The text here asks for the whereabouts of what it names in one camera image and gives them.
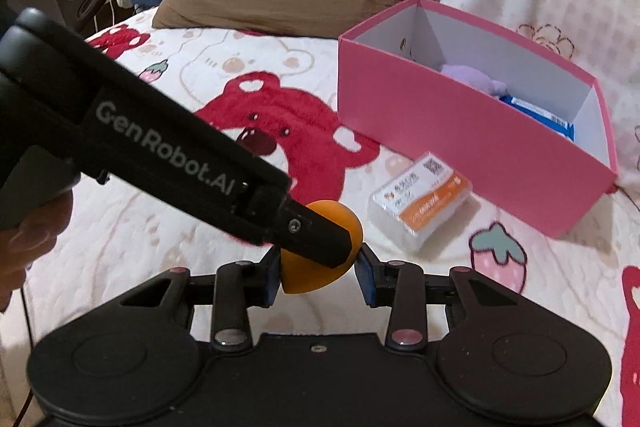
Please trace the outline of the person's left hand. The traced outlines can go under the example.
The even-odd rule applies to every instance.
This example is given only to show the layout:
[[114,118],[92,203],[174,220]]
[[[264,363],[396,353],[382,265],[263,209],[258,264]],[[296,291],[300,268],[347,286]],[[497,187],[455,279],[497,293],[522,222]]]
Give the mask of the person's left hand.
[[50,253],[70,224],[73,192],[67,191],[29,213],[14,229],[1,232],[1,312],[6,311],[13,291],[24,286],[28,268]]

